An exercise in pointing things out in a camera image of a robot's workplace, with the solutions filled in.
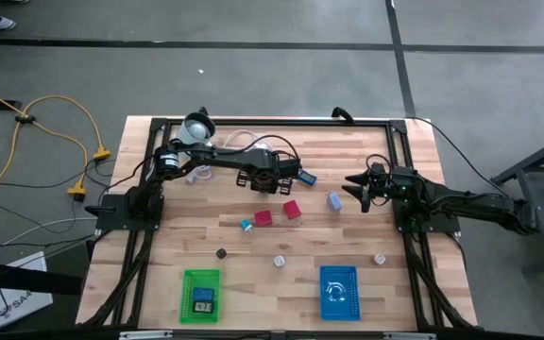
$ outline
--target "green container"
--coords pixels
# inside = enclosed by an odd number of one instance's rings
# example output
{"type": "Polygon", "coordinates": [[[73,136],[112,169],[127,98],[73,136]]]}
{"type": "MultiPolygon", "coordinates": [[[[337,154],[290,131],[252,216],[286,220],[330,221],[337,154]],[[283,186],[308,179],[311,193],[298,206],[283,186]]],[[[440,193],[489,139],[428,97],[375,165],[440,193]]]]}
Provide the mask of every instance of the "green container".
{"type": "Polygon", "coordinates": [[[181,305],[179,306],[179,323],[217,323],[221,301],[221,276],[219,269],[187,269],[184,271],[184,284],[181,289],[181,305]],[[213,289],[213,313],[193,312],[195,303],[193,301],[194,288],[213,289]]]}

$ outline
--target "cable clip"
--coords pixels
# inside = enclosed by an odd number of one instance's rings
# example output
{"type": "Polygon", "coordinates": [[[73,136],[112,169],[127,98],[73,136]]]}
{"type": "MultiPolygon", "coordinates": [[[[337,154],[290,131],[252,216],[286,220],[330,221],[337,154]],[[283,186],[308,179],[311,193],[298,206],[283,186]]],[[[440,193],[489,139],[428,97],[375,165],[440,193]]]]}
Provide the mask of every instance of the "cable clip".
{"type": "Polygon", "coordinates": [[[35,118],[35,116],[15,116],[14,120],[20,124],[33,124],[33,122],[37,121],[37,118],[35,118]]]}

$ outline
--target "yellow plug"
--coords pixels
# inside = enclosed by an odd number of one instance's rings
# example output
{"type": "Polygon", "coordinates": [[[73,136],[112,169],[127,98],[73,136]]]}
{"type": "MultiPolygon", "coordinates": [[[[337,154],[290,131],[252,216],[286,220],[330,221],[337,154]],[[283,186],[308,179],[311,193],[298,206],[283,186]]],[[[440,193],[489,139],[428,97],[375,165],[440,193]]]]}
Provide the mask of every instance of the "yellow plug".
{"type": "Polygon", "coordinates": [[[111,156],[111,151],[104,148],[104,146],[98,147],[98,152],[93,154],[95,160],[105,160],[111,156]]]}
{"type": "Polygon", "coordinates": [[[81,182],[78,181],[75,183],[75,186],[72,188],[68,188],[66,191],[68,195],[71,195],[73,199],[77,202],[83,202],[85,199],[85,195],[87,194],[87,190],[83,188],[83,185],[81,185],[81,182]]]}

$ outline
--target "white cable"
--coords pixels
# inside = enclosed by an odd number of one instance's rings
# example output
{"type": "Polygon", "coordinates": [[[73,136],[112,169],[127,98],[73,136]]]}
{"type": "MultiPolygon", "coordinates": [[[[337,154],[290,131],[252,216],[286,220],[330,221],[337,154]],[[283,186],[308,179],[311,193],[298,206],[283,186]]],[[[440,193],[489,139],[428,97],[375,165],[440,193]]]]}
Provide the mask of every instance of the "white cable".
{"type": "Polygon", "coordinates": [[[11,243],[11,242],[14,242],[14,241],[18,240],[19,238],[21,238],[21,237],[23,237],[23,236],[25,236],[25,235],[27,235],[27,234],[29,234],[29,233],[35,231],[35,230],[41,229],[41,228],[43,228],[43,227],[53,226],[53,225],[57,225],[57,224],[64,223],[64,222],[71,222],[71,221],[73,221],[73,220],[76,220],[76,221],[78,222],[78,221],[94,221],[94,220],[96,220],[96,219],[97,219],[97,217],[79,217],[79,218],[77,218],[77,219],[75,219],[75,218],[67,218],[67,219],[63,219],[63,220],[60,220],[60,221],[47,222],[47,223],[42,224],[42,225],[40,225],[40,226],[37,226],[37,227],[35,227],[35,228],[33,228],[33,229],[29,229],[29,230],[27,230],[27,231],[21,233],[20,235],[15,236],[14,238],[11,238],[11,239],[7,240],[7,241],[6,241],[5,243],[3,243],[1,246],[5,246],[5,245],[7,245],[7,244],[9,244],[9,243],[11,243]]]}
{"type": "MultiPolygon", "coordinates": [[[[245,130],[245,129],[239,129],[239,130],[236,130],[234,132],[232,132],[228,138],[226,139],[226,141],[224,142],[224,144],[222,145],[222,147],[226,147],[226,145],[233,139],[235,138],[236,136],[240,135],[240,134],[243,134],[243,133],[247,133],[249,135],[251,135],[251,137],[253,137],[253,140],[256,140],[258,138],[260,138],[260,136],[258,136],[257,134],[255,134],[254,132],[252,131],[249,131],[249,130],[245,130]]],[[[270,143],[264,141],[264,140],[261,140],[260,143],[262,145],[265,145],[266,148],[270,151],[274,151],[274,146],[272,146],[270,143]]],[[[207,165],[202,165],[202,166],[198,166],[190,176],[194,176],[193,178],[189,178],[189,182],[193,182],[195,180],[195,178],[197,179],[210,179],[212,177],[212,170],[211,170],[211,167],[210,166],[207,166],[207,165]]]]}

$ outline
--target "blue cube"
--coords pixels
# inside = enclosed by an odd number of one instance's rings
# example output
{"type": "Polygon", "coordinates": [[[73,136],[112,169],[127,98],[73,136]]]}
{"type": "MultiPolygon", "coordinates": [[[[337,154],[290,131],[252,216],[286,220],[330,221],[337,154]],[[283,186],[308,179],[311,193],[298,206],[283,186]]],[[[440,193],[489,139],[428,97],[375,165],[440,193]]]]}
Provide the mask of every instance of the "blue cube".
{"type": "Polygon", "coordinates": [[[341,201],[339,200],[339,195],[337,193],[329,193],[327,196],[327,205],[331,211],[339,213],[339,211],[341,211],[341,201]]]}
{"type": "Polygon", "coordinates": [[[193,290],[194,301],[213,301],[213,289],[195,288],[193,290]]]}

